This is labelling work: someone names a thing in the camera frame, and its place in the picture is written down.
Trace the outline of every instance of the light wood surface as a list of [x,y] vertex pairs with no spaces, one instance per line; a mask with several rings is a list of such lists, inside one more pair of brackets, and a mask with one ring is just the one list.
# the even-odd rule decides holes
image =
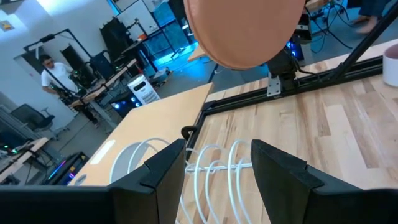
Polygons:
[[[105,85],[106,85],[106,86],[112,85],[114,82],[116,82],[116,80],[117,80],[121,75],[123,75],[123,74],[128,70],[128,68],[132,67],[132,66],[135,65],[136,63],[137,63],[137,60],[136,60],[136,59],[131,60],[131,61],[127,64],[127,66],[124,66],[117,74],[115,74],[111,79],[109,79],[109,80],[105,83]],[[104,92],[104,91],[106,90],[106,88],[105,88],[104,86],[102,86],[102,87],[100,88],[100,86],[101,86],[103,83],[104,83],[104,82],[101,82],[101,83],[97,84],[95,87],[93,87],[94,90],[97,89],[97,88],[98,88],[98,90],[96,90],[96,91],[94,91],[94,92],[92,92],[92,93],[90,93],[90,94],[87,94],[86,96],[83,97],[82,100],[83,100],[85,103],[89,103],[91,100],[94,100],[97,96],[100,96],[100,94],[102,94],[102,92]],[[69,106],[70,106],[70,107],[75,107],[75,106],[79,106],[79,105],[82,105],[81,101],[80,101],[80,100],[76,100],[76,101],[74,101],[73,103],[71,103]]]
[[[312,11],[316,11],[316,10],[322,8],[324,5],[328,4],[331,1],[333,1],[333,0],[310,0],[309,2],[307,2],[306,7],[310,12],[312,12]],[[207,54],[205,53],[205,51],[203,51],[203,49],[198,44],[197,47],[195,48],[195,50],[188,57],[187,62],[192,62],[198,58],[206,57],[206,56],[207,56]]]
[[[49,139],[47,139],[47,138],[41,138],[41,139],[38,139],[38,140],[35,140],[35,141],[31,142],[28,145],[33,144],[33,147],[32,147],[31,150],[34,151],[34,152],[37,152],[48,141],[49,141]],[[17,161],[13,162],[10,167],[8,167],[6,170],[4,170],[0,174],[0,182],[2,182],[4,179],[6,179],[9,175],[14,174],[15,172],[17,172],[32,155],[33,154],[31,152],[25,152]],[[15,155],[15,156],[11,157],[10,159],[18,158],[19,156],[20,155]]]
[[[149,138],[162,138],[168,142],[182,138],[181,129],[195,124],[212,86],[209,83],[131,110],[100,147],[115,140],[111,149],[99,163],[91,165],[100,150],[96,151],[70,185],[83,174],[86,174],[83,185],[108,185],[112,164],[125,147]],[[155,141],[151,144],[157,149],[165,147],[164,143]],[[141,162],[153,155],[154,152],[148,150]]]
[[[377,57],[396,43],[398,40],[371,47],[361,60]],[[319,72],[335,68],[346,57],[309,65],[304,70]],[[207,101],[265,86],[267,79],[258,80],[211,94]],[[398,88],[384,84],[379,75],[211,115],[205,120],[195,149],[209,144],[226,149],[222,153],[206,152],[200,165],[209,166],[216,159],[226,163],[235,140],[261,139],[362,189],[398,188],[397,130]],[[235,161],[242,157],[250,158],[250,148],[238,147]],[[192,154],[190,162],[196,158]],[[215,223],[205,200],[205,175],[201,173],[198,180],[200,204],[208,223]],[[252,223],[270,223],[251,168],[242,171],[240,183]],[[202,223],[193,195],[193,176],[185,176],[183,198],[194,223]],[[229,201],[226,171],[210,177],[210,198],[220,223],[237,223]],[[246,223],[237,206],[242,222]],[[181,208],[177,220],[188,223]]]

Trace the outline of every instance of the window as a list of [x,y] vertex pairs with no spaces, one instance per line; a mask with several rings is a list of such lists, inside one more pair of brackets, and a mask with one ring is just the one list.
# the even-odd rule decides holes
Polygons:
[[111,9],[113,11],[113,13],[117,16],[120,14],[120,9],[118,8],[118,6],[113,2],[113,0],[107,0],[109,5],[111,6]]

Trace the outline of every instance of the white cup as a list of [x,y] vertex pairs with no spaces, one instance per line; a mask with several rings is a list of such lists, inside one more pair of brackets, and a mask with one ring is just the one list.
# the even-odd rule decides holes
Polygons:
[[383,54],[383,80],[398,87],[398,44],[389,47]]

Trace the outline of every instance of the person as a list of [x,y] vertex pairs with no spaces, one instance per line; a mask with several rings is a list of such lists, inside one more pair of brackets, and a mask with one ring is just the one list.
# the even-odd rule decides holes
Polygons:
[[359,17],[353,21],[354,24],[367,22],[365,26],[358,29],[359,34],[368,34],[376,26],[383,10],[390,0],[362,0]]
[[[41,55],[39,60],[65,88],[68,88],[72,92],[72,94],[76,94],[78,92],[78,87],[69,79],[69,75],[73,71],[71,67],[64,63],[54,62],[54,60],[48,55]],[[43,90],[47,93],[58,95],[57,91],[52,89],[50,85],[53,83],[59,88],[63,88],[59,82],[57,82],[46,70],[42,72],[41,76]],[[98,127],[98,120],[87,108],[84,106],[76,106],[74,109],[82,112],[94,124],[95,128]]]

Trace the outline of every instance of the ceiling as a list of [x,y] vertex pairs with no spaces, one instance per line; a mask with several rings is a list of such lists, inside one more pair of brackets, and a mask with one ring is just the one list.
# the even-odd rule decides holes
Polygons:
[[17,11],[24,0],[0,0],[0,10],[10,15]]

